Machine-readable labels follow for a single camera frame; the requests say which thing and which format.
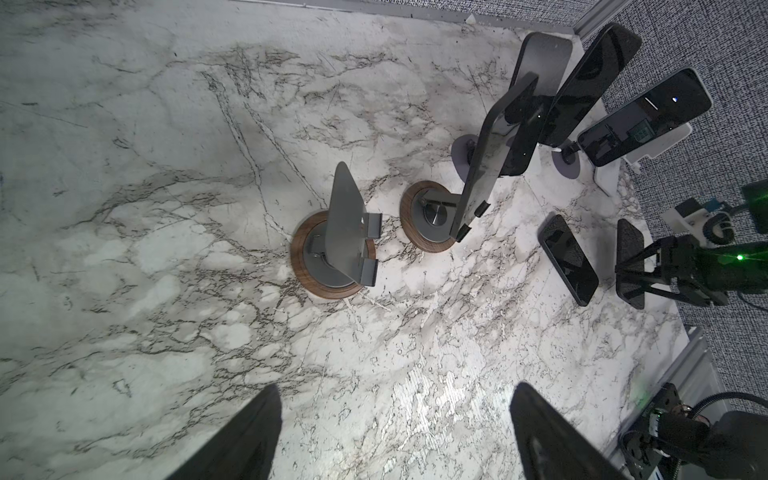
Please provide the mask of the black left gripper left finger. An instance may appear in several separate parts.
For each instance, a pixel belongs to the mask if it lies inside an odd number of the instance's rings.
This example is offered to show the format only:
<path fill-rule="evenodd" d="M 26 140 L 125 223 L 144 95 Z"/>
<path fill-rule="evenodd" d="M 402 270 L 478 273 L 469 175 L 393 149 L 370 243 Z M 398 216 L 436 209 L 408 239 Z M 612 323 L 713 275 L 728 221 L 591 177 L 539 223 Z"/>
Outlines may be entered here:
<path fill-rule="evenodd" d="M 281 427 L 280 392 L 269 384 L 169 477 L 267 479 Z"/>

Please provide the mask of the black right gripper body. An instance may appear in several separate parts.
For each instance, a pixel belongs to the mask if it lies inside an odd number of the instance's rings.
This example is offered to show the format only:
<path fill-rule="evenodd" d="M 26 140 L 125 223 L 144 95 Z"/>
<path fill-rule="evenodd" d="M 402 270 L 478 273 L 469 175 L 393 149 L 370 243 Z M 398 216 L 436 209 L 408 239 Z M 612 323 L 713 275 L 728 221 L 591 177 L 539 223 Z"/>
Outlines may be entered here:
<path fill-rule="evenodd" d="M 672 290 L 659 290 L 663 296 L 696 307 L 726 306 L 728 294 L 706 285 L 697 266 L 697 254 L 702 251 L 699 241 L 691 236 L 668 236 L 656 241 L 657 270 L 662 284 Z"/>

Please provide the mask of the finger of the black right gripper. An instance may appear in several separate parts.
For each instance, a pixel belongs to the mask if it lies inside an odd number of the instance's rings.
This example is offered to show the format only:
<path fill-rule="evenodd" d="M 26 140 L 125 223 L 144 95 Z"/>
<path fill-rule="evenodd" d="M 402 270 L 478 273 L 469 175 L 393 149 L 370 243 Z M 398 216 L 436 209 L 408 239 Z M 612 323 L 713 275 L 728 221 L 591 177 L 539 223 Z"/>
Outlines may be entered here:
<path fill-rule="evenodd" d="M 652 283 L 638 278 L 618 278 L 617 295 L 622 300 L 634 300 L 643 297 L 646 293 L 657 296 L 665 296 L 666 291 L 653 286 Z"/>
<path fill-rule="evenodd" d="M 645 261 L 657 254 L 661 244 L 653 242 L 644 246 L 643 242 L 636 238 L 622 237 L 618 240 L 617 247 L 618 270 L 644 270 Z"/>

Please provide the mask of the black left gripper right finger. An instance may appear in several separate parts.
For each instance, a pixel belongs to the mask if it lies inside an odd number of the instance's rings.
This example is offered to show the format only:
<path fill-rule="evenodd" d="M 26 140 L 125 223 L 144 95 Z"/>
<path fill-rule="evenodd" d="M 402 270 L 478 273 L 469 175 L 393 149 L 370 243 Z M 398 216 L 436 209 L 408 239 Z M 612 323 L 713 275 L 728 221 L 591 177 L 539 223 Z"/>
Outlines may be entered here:
<path fill-rule="evenodd" d="M 509 412 L 527 479 L 625 478 L 530 384 L 515 387 Z"/>

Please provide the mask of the black phone white stripe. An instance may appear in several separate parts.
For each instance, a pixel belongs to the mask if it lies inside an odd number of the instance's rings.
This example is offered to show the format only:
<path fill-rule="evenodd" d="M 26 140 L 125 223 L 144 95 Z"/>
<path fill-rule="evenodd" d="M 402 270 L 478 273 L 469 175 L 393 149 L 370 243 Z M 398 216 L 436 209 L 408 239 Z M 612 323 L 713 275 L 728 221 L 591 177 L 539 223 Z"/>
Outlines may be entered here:
<path fill-rule="evenodd" d="M 524 38 L 510 88 L 529 73 L 537 75 L 538 81 L 529 100 L 517 100 L 505 110 L 505 120 L 517 131 L 508 143 L 500 177 L 519 176 L 527 170 L 571 54 L 569 39 L 541 32 Z"/>

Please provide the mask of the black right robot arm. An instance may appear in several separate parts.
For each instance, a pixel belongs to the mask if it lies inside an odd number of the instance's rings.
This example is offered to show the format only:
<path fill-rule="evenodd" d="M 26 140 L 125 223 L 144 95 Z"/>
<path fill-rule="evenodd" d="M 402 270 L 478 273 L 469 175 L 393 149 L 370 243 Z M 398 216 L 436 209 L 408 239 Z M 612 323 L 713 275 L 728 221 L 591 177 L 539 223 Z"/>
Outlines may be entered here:
<path fill-rule="evenodd" d="M 712 307 L 727 305 L 729 293 L 767 290 L 764 242 L 707 249 L 692 236 L 670 236 L 646 245 L 632 225 L 622 222 L 616 247 L 616 293 L 637 310 L 648 295 Z M 724 400 L 767 404 L 753 394 L 722 392 L 686 407 L 676 387 L 665 384 L 619 436 L 632 477 L 647 479 L 663 465 L 663 478 L 674 479 L 687 463 L 716 479 L 766 478 L 766 416 L 728 411 L 717 421 L 703 419 L 704 410 Z"/>

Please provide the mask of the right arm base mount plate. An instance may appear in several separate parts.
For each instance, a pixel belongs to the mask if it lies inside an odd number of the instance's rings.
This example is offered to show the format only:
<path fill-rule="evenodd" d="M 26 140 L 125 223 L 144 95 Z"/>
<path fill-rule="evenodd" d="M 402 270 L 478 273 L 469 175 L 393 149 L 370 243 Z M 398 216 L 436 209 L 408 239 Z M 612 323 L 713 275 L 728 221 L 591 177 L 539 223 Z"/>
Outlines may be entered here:
<path fill-rule="evenodd" d="M 680 407 L 677 387 L 665 383 L 639 416 L 619 434 L 617 445 L 624 470 L 631 479 L 665 479 L 671 457 L 660 450 L 657 437 L 661 416 Z"/>

